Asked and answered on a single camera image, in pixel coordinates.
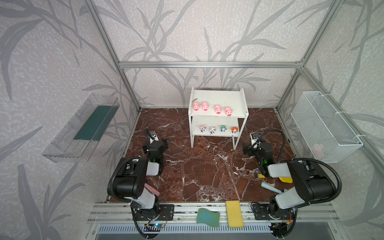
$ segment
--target two-tier shelf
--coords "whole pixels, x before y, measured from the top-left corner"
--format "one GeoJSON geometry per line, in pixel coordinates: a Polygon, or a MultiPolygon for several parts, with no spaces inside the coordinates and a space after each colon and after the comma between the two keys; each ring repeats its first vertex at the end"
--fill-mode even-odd
{"type": "Polygon", "coordinates": [[[195,90],[192,88],[191,97],[189,100],[188,117],[189,131],[191,137],[191,147],[193,148],[195,136],[215,136],[215,137],[231,137],[233,149],[236,149],[241,133],[243,132],[245,123],[248,119],[248,108],[245,101],[244,90],[240,91],[216,91],[216,90],[195,90]],[[193,103],[198,102],[199,110],[193,110],[193,103]],[[208,103],[207,111],[202,109],[202,103],[208,103]],[[215,106],[219,105],[222,108],[220,114],[215,113],[215,106]],[[233,112],[231,116],[225,114],[225,108],[230,107],[233,112]],[[243,118],[243,125],[239,131],[232,134],[232,127],[239,127],[238,119],[243,118]],[[205,125],[204,132],[200,131],[200,126],[205,125]],[[226,125],[225,132],[220,131],[220,126],[226,125]],[[216,127],[214,134],[210,134],[209,129],[216,127]]]}

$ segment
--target marble surface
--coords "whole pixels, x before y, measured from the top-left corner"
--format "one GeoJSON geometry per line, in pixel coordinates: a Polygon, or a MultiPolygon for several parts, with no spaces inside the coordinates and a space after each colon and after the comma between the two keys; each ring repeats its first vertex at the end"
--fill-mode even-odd
{"type": "MultiPolygon", "coordinates": [[[[260,172],[255,158],[243,154],[243,143],[250,144],[251,132],[261,134],[271,128],[281,129],[272,108],[249,109],[248,121],[236,150],[232,149],[231,138],[213,136],[196,136],[194,148],[191,148],[186,108],[143,109],[127,157],[143,156],[146,127],[168,139],[163,173],[147,178],[147,183],[160,191],[161,202],[269,201],[274,192],[262,188],[262,181],[280,190],[293,187],[279,179],[258,179],[260,172]]],[[[272,143],[276,161],[282,137],[278,132],[271,132],[265,139],[272,143]]],[[[282,159],[291,158],[291,147],[286,145],[282,159]]]]}

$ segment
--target wallpaper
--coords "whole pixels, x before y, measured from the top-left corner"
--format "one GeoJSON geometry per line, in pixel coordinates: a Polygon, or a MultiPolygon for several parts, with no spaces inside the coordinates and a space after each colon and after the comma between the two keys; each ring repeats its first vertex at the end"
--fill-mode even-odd
{"type": "Polygon", "coordinates": [[[0,239],[78,239],[137,112],[82,1],[0,2],[0,239]],[[42,156],[89,94],[116,96],[87,163],[42,156]]]}
{"type": "MultiPolygon", "coordinates": [[[[332,1],[94,2],[119,61],[299,61],[332,1]]],[[[165,68],[125,73],[142,106],[185,107],[193,86],[244,88],[248,106],[274,107],[293,69],[165,68]]]]}
{"type": "MultiPolygon", "coordinates": [[[[382,153],[383,4],[384,1],[345,1],[305,66],[382,153]]],[[[280,110],[300,156],[311,153],[290,112],[301,92],[311,90],[305,81],[303,77],[298,80],[280,110]]],[[[342,193],[332,204],[349,238],[382,239],[383,175],[361,150],[332,167],[343,181],[342,193]]]]}

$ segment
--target lower shelf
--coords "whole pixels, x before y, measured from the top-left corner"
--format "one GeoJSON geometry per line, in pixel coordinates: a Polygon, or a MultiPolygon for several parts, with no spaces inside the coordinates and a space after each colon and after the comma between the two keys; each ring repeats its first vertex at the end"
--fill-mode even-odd
{"type": "Polygon", "coordinates": [[[192,135],[195,136],[215,136],[215,137],[238,137],[239,130],[232,134],[231,128],[239,128],[239,123],[237,118],[227,118],[227,117],[207,117],[207,116],[194,116],[192,117],[192,135]],[[200,126],[205,125],[205,131],[201,132],[200,126]],[[225,125],[227,129],[224,132],[220,131],[220,126],[225,125]],[[214,134],[210,134],[209,129],[211,127],[216,127],[214,134]]]}

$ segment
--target toy figurine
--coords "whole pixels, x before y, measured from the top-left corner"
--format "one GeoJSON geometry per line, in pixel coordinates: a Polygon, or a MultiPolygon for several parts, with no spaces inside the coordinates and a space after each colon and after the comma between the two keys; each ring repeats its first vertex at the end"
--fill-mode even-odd
{"type": "Polygon", "coordinates": [[[231,128],[231,130],[232,130],[232,134],[235,134],[235,133],[237,133],[237,131],[239,131],[239,128],[233,127],[233,128],[231,128]]]}
{"type": "Polygon", "coordinates": [[[215,113],[217,113],[217,114],[221,113],[221,107],[219,105],[215,106],[215,113]]]}
{"type": "Polygon", "coordinates": [[[226,108],[225,108],[225,114],[226,114],[227,116],[231,116],[231,115],[232,115],[232,110],[231,110],[229,107],[226,107],[226,108]]]}
{"type": "Polygon", "coordinates": [[[201,106],[203,107],[203,110],[204,110],[204,111],[207,111],[207,110],[208,110],[208,103],[203,102],[203,104],[202,104],[201,106]]]}
{"type": "Polygon", "coordinates": [[[197,111],[199,109],[200,105],[197,102],[194,102],[193,109],[197,111]]]}

